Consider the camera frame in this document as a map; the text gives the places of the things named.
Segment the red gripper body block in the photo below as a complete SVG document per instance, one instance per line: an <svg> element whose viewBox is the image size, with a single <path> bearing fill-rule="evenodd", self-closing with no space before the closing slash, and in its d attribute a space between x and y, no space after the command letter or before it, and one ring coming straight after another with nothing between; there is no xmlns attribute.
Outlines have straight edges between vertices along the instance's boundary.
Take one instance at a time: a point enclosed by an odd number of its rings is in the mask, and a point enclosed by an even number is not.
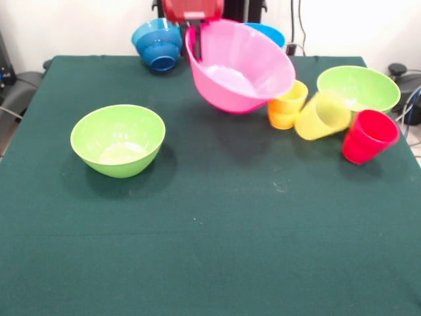
<svg viewBox="0 0 421 316"><path fill-rule="evenodd" d="M163 0L162 5L172 22L219 19L224 10L224 0Z"/></svg>

